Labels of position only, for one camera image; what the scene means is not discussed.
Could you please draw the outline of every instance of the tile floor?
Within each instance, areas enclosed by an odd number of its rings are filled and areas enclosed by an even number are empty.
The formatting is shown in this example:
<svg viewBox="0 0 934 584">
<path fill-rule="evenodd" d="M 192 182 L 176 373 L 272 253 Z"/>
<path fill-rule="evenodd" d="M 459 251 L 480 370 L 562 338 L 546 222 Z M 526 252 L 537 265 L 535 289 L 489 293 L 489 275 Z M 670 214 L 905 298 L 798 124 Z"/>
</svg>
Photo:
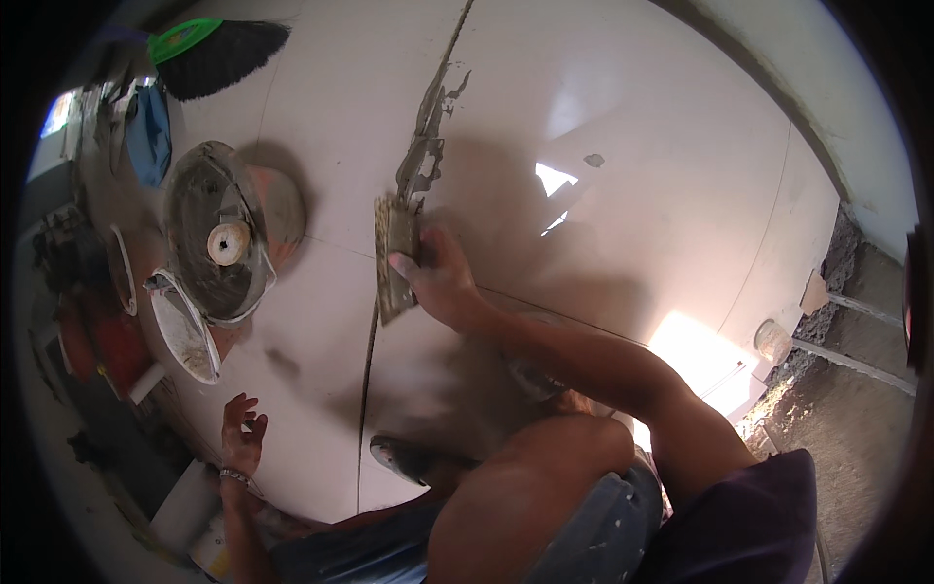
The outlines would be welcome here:
<svg viewBox="0 0 934 584">
<path fill-rule="evenodd" d="M 209 449 L 219 449 L 223 404 L 260 397 L 270 429 L 257 482 L 291 513 L 335 521 L 421 491 L 359 450 L 372 204 L 396 189 L 463 9 L 460 0 L 205 0 L 179 18 L 293 27 L 265 68 L 169 112 L 174 159 L 218 139 L 287 173 L 308 207 L 303 246 L 218 385 L 186 376 L 151 308 L 140 308 Z M 764 387 L 753 333 L 767 318 L 793 330 L 838 202 L 788 119 L 715 47 L 641 1 L 475 0 L 449 62 L 448 90 L 470 76 L 445 102 L 442 176 L 423 193 L 425 208 L 459 237 L 484 293 L 645 343 L 725 415 L 742 415 Z M 587 163 L 591 154 L 604 162 Z M 546 193 L 536 163 L 574 181 Z M 116 178 L 123 196 L 158 219 L 163 193 L 126 180 Z M 98 227 L 128 212 L 94 192 L 91 204 Z M 131 238 L 149 237 L 133 258 L 140 274 L 160 257 L 144 215 L 118 218 Z M 364 446 L 390 432 L 482 457 L 530 416 L 495 348 L 420 309 L 376 331 Z"/>
</svg>

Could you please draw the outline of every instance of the hand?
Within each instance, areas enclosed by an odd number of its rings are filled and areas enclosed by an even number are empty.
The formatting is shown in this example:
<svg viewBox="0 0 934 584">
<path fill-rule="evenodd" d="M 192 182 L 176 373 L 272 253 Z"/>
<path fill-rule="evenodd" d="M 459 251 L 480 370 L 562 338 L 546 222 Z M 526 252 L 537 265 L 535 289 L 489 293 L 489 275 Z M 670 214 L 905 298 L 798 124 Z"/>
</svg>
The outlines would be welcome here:
<svg viewBox="0 0 934 584">
<path fill-rule="evenodd" d="M 476 289 L 467 258 L 458 243 L 437 227 L 421 230 L 421 267 L 412 258 L 398 251 L 389 255 L 389 265 L 408 280 L 418 303 L 425 312 L 459 333 L 488 309 L 488 304 Z"/>
<path fill-rule="evenodd" d="M 248 411 L 259 402 L 255 397 L 247 399 L 245 393 L 237 395 L 224 406 L 224 423 L 220 428 L 224 468 L 239 471 L 247 477 L 252 477 L 260 465 L 262 437 L 266 434 L 266 426 L 269 425 L 265 414 L 257 417 L 256 412 Z M 255 420 L 252 432 L 244 432 L 242 429 L 247 420 Z"/>
</svg>

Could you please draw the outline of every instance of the person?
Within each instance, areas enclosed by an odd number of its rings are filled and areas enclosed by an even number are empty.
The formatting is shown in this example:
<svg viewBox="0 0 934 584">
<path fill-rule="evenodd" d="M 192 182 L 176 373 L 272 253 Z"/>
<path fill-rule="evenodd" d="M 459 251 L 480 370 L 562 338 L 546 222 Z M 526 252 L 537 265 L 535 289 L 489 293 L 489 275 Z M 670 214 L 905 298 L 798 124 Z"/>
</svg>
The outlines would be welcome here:
<svg viewBox="0 0 934 584">
<path fill-rule="evenodd" d="M 450 235 L 428 228 L 421 241 L 429 262 L 419 266 L 399 253 L 389 262 L 429 315 L 534 365 L 555 388 L 573 390 L 549 397 L 552 415 L 475 469 L 377 440 L 380 462 L 444 486 L 270 553 L 251 523 L 243 480 L 259 464 L 268 419 L 250 411 L 255 399 L 235 397 L 224 412 L 223 463 L 242 476 L 221 479 L 234 581 L 804 580 L 816 531 L 807 451 L 759 462 L 727 420 L 647 349 L 500 311 L 481 297 Z M 623 424 L 588 415 L 576 392 L 646 424 L 651 460 Z M 252 432 L 244 432 L 242 423 L 253 418 Z M 673 510 L 663 524 L 657 479 Z"/>
</svg>

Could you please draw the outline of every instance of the silver bracelet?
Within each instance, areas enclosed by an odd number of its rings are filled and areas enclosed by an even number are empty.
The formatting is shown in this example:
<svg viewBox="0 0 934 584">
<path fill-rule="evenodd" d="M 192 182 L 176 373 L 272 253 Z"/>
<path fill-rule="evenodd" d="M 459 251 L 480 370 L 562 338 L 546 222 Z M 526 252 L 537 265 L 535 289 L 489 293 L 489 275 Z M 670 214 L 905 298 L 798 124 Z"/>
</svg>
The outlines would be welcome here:
<svg viewBox="0 0 934 584">
<path fill-rule="evenodd" d="M 240 482 L 242 482 L 242 483 L 244 483 L 245 485 L 249 486 L 249 477 L 246 476 L 246 475 L 244 475 L 243 473 L 241 473 L 241 472 L 238 471 L 238 470 L 233 470 L 232 468 L 221 468 L 221 469 L 220 469 L 220 475 L 221 475 L 222 477 L 236 478 L 236 479 L 239 480 Z"/>
</svg>

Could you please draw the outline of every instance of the black bristles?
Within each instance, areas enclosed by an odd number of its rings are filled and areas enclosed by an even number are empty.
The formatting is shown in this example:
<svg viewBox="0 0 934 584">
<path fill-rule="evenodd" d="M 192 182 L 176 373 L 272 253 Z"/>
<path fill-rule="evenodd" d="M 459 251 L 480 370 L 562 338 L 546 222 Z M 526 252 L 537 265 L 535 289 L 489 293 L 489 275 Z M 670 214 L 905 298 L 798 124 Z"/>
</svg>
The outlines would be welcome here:
<svg viewBox="0 0 934 584">
<path fill-rule="evenodd" d="M 224 21 L 200 43 L 156 68 L 178 101 L 206 97 L 266 65 L 290 32 L 278 22 Z"/>
</svg>

